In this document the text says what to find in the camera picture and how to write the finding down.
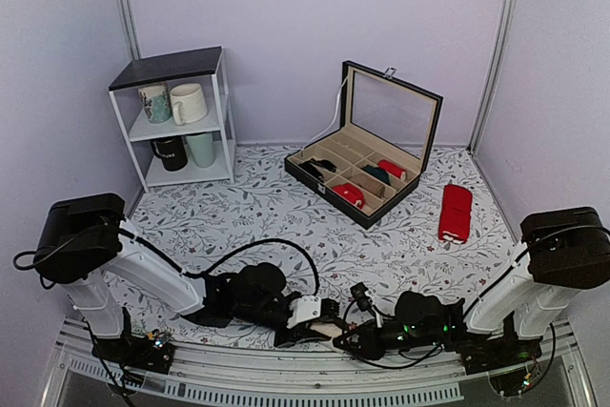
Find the cream and brown striped sock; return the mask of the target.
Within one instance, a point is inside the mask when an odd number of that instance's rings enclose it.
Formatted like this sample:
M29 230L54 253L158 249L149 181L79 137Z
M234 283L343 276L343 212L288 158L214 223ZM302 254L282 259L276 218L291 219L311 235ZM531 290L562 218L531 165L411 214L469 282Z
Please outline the cream and brown striped sock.
M309 330L314 333L313 343L318 343L328 350L341 353L334 340L342 336L343 331L333 323L314 323L309 327Z

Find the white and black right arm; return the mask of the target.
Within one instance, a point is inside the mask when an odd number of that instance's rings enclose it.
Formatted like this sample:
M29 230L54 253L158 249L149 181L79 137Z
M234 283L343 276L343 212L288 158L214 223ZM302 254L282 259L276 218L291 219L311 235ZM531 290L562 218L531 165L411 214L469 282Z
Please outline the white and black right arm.
M581 291L609 280L609 231L592 207L530 214L517 254L471 302L444 305L413 291L388 319L373 318L334 338L361 361L430 346L460 356L467 373L540 357L545 330Z

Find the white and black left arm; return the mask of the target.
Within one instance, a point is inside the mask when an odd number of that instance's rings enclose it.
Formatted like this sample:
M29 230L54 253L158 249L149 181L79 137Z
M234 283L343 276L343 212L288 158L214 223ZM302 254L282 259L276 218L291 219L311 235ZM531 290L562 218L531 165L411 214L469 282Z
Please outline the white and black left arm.
M145 240L124 215L115 193L63 200L51 205L34 270L65 289L95 336L122 363L141 356L141 342L112 299L103 274L139 286L179 317L204 327L224 328L234 319L274 331L274 345L327 341L345 330L336 301L317 294L283 293L287 280L268 262L237 273L190 272Z

